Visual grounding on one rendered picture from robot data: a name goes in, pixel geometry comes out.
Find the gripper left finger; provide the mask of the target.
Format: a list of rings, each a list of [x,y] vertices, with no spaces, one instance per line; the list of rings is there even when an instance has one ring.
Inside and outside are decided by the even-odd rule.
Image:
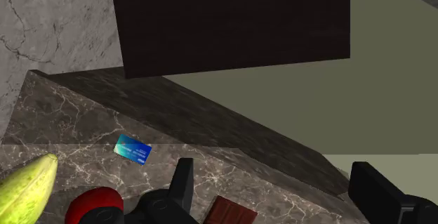
[[[190,209],[194,194],[194,160],[180,158],[169,189],[146,192],[125,224],[199,224]]]

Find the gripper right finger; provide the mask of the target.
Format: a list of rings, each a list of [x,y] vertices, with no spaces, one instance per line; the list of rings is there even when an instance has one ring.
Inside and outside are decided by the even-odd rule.
[[[438,205],[403,193],[368,162],[354,162],[348,196],[370,224],[438,224]]]

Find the brown chocolate bar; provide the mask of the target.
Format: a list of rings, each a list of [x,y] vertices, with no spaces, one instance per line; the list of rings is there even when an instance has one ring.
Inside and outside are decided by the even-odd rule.
[[[203,224],[253,224],[257,212],[217,196]]]

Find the blue plastic card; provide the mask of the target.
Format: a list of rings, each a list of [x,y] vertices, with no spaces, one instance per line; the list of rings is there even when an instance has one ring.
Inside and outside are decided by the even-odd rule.
[[[136,139],[130,138],[124,134],[119,136],[119,139],[114,146],[114,152],[131,161],[144,165],[152,147],[146,145]]]

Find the red and black round object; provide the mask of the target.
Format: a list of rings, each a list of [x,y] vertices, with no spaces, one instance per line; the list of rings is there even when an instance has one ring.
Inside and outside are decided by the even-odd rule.
[[[124,224],[124,201],[110,187],[88,190],[70,203],[65,224]]]

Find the yellow-green banana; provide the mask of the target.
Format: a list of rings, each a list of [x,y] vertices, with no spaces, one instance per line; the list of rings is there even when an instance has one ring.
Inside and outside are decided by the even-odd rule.
[[[58,158],[48,153],[0,181],[0,224],[35,224],[52,193]]]

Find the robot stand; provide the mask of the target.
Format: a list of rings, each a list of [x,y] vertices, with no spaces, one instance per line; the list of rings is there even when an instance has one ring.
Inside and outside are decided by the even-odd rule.
[[[350,0],[113,0],[125,75],[350,56]]]

